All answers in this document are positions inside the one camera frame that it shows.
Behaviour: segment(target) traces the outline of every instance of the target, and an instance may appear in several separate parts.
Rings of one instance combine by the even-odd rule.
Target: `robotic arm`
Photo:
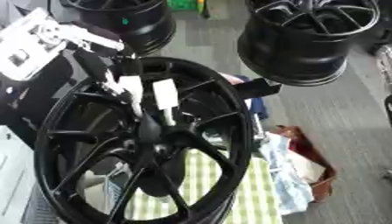
[[[30,81],[62,51],[75,47],[84,53],[104,49],[105,56],[122,61],[123,72],[134,75],[122,77],[118,82],[107,68],[88,75],[113,96],[129,103],[137,116],[142,116],[142,82],[138,73],[127,71],[127,65],[137,60],[130,48],[119,39],[104,38],[78,25],[59,24],[40,8],[0,31],[0,74],[14,81]]]

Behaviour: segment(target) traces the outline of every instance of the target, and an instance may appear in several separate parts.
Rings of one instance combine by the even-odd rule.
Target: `floor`
[[[238,58],[236,43],[247,18],[244,1],[210,0],[213,18],[177,12],[177,33],[165,56],[197,61],[228,74],[256,77]],[[339,173],[333,194],[287,224],[392,223],[392,183],[382,179],[392,166],[392,131],[382,101],[386,93],[375,60],[359,47],[346,73],[322,87],[284,87],[266,97],[266,125],[298,125]]]

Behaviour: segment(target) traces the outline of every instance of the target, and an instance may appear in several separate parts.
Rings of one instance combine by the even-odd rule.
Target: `checkered tablecloth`
[[[179,188],[188,205],[206,194],[220,175],[221,168],[216,162],[198,150],[190,150],[186,156],[185,181]],[[138,189],[129,203],[126,216],[134,220],[148,220],[175,212],[176,206],[170,198],[156,199]],[[282,223],[269,166],[263,159],[252,158],[238,188],[233,208],[224,223]]]

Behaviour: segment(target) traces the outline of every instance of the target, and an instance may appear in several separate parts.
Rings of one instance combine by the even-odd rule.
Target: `red object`
[[[333,192],[332,182],[336,179],[337,173],[331,164],[321,155],[319,150],[314,148],[312,142],[306,137],[297,126],[277,126],[278,129],[272,133],[288,137],[291,139],[290,150],[309,158],[311,161],[325,167],[325,172],[318,182],[311,184],[313,191],[313,202],[323,202]]]

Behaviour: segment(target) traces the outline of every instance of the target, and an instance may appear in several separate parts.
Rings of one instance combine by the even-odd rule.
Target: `rim lip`
[[[256,63],[254,63],[251,59],[246,57],[246,53],[244,53],[244,44],[242,43],[244,41],[244,36],[241,35],[238,38],[238,43],[237,43],[237,52],[240,56],[240,59],[242,62],[249,67],[252,71],[257,73],[258,75],[262,76],[263,78],[271,81],[275,81],[284,85],[288,86],[295,86],[295,87],[316,87],[316,86],[322,86],[325,84],[328,84],[330,82],[335,81],[338,79],[345,71],[347,68],[347,59],[342,63],[342,65],[336,70],[335,73],[329,74],[327,76],[324,76],[319,79],[311,79],[311,80],[299,80],[299,79],[289,79],[285,78],[283,76],[275,75],[275,74],[269,74],[263,69],[262,67],[258,66]]]
[[[176,33],[176,30],[177,30],[177,23],[175,21],[172,21],[171,25],[172,25],[172,29],[171,29],[169,35],[167,35],[164,39],[158,39],[157,41],[154,41],[154,43],[151,45],[147,45],[144,49],[137,52],[137,54],[140,57],[147,56],[147,55],[152,54],[156,51],[159,51],[160,49],[167,46],[170,42],[172,42],[172,39],[174,38],[174,34]]]
[[[251,146],[252,146],[252,136],[253,136],[253,130],[251,129],[251,119],[250,119],[250,114],[249,111],[244,103],[244,101],[236,94],[234,88],[231,86],[231,84],[228,83],[226,79],[221,77],[217,72],[214,70],[202,66],[198,63],[191,62],[188,60],[183,60],[183,59],[174,59],[174,58],[164,58],[164,57],[155,57],[155,58],[146,58],[142,60],[150,60],[150,61],[174,61],[178,63],[185,63],[188,66],[191,67],[198,67],[199,69],[203,70],[205,76],[210,75],[210,78],[215,79],[216,84],[221,87],[222,93],[227,95],[228,98],[231,98],[233,100],[233,103],[235,103],[235,106],[237,107],[237,110],[242,112],[242,130],[243,130],[243,140],[244,143],[242,143],[244,148],[242,150],[239,150],[242,153],[238,154],[238,158],[236,159],[238,161],[237,167],[243,167],[243,169],[236,169],[233,176],[231,179],[238,179],[238,183],[236,185],[227,185],[226,188],[223,190],[220,189],[221,191],[219,192],[214,192],[214,197],[212,194],[212,190],[214,189],[211,188],[210,191],[204,195],[202,198],[200,198],[196,203],[192,204],[190,206],[191,210],[195,212],[197,215],[193,215],[189,218],[187,223],[197,223],[201,221],[202,219],[205,219],[210,213],[211,209],[209,211],[205,211],[206,209],[202,209],[202,205],[206,204],[210,200],[210,206],[214,208],[214,211],[219,208],[225,201],[227,201],[230,197],[230,195],[235,191],[235,189],[238,187],[238,185],[241,183],[241,180],[247,170],[250,156],[251,156]],[[85,86],[85,83],[89,83],[91,80],[84,80],[82,83],[80,83],[78,86],[73,88],[71,91],[69,91],[63,98],[61,98],[56,105],[52,108],[51,112],[48,114],[48,117],[45,119],[43,125],[40,128],[40,131],[38,133],[38,138],[35,144],[35,151],[34,151],[34,168],[35,168],[35,173],[36,173],[36,178],[38,181],[38,184],[40,186],[40,189],[46,198],[46,200],[51,204],[51,206],[55,209],[57,214],[61,219],[64,221],[68,221],[70,223],[83,223],[83,224],[93,224],[92,220],[87,220],[81,213],[71,210],[71,211],[66,211],[63,206],[60,205],[57,199],[55,199],[55,196],[53,195],[51,188],[48,185],[48,182],[46,181],[45,178],[45,169],[47,169],[47,165],[45,164],[45,151],[49,150],[48,145],[48,137],[46,135],[46,131],[49,130],[51,125],[53,125],[56,119],[58,119],[58,114],[59,113],[65,113],[64,107],[68,108],[72,105],[73,99],[72,95],[76,90],[80,90],[80,87]],[[175,219],[175,214],[166,216],[164,218],[159,218],[155,220],[133,220],[135,223],[166,223],[166,221],[170,221],[172,219]]]
[[[280,24],[273,23],[273,22],[269,21],[268,19],[266,19],[265,17],[262,17],[261,15],[259,15],[257,13],[258,10],[255,9],[255,7],[251,3],[252,0],[246,0],[246,5],[248,6],[248,10],[250,11],[250,14],[252,16],[262,20],[267,25],[271,25],[271,26],[274,26],[274,27],[280,28],[280,29],[288,29],[288,30],[290,30],[292,32],[298,32],[298,33],[302,33],[304,35],[309,35],[309,36],[314,36],[314,37],[321,37],[321,38],[344,38],[344,37],[347,37],[347,36],[352,36],[352,35],[364,32],[364,31],[372,28],[375,24],[377,24],[378,20],[380,19],[380,15],[381,15],[380,8],[378,7],[378,4],[375,2],[375,0],[365,0],[365,1],[370,3],[371,8],[369,8],[369,9],[372,10],[372,15],[373,15],[372,19],[367,23],[367,25],[365,25],[365,26],[363,26],[360,29],[357,29],[355,31],[347,31],[347,32],[332,33],[332,34],[307,33],[307,32],[303,32],[303,31],[300,31],[300,30],[292,29],[290,27],[281,26]]]
[[[90,9],[83,7],[77,3],[71,2],[70,0],[65,0],[66,4],[68,7],[74,7],[75,9],[81,10],[81,11],[88,11],[88,12],[107,12],[107,13],[116,13],[116,12],[125,12],[125,11],[147,11],[150,10],[150,7],[158,7],[160,4],[165,4],[165,0],[150,0],[149,2],[146,3],[141,3],[136,6],[129,6],[126,8],[121,8],[121,9]]]

